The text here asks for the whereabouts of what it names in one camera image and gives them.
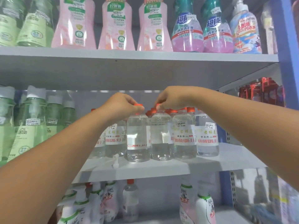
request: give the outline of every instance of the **pink bottle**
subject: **pink bottle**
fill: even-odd
[[[52,48],[97,49],[93,0],[60,0],[60,16]]]
[[[141,30],[137,50],[173,52],[167,29],[167,5],[163,0],[144,0],[139,18]]]
[[[132,8],[126,0],[106,0],[102,11],[103,29],[99,49],[135,50]]]

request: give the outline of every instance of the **white shelf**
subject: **white shelf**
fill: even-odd
[[[142,163],[130,163],[125,158],[119,159],[119,168],[112,167],[110,158],[87,160],[73,183],[109,180],[137,179],[149,177],[199,174],[223,170],[262,168],[266,165],[243,146],[220,143],[218,157],[203,158],[197,156],[187,161],[149,160]]]
[[[0,83],[48,90],[218,89],[277,62],[277,55],[264,54],[1,47]]]
[[[216,212],[216,222],[218,224],[249,224],[251,222],[247,221],[242,215],[240,215],[233,208],[229,207],[219,207],[215,209]],[[115,220],[111,224],[123,224],[124,222],[119,219]],[[135,224],[181,224],[181,219],[179,217],[179,212],[168,213],[164,215],[153,215],[140,217]]]

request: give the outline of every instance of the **hand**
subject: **hand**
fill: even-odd
[[[155,101],[157,110],[181,109],[184,107],[194,107],[193,95],[196,93],[195,86],[168,86]]]
[[[129,95],[116,93],[103,104],[103,107],[107,109],[115,123],[128,118],[130,115],[144,111],[143,106],[134,106],[134,104],[137,104],[137,102]]]

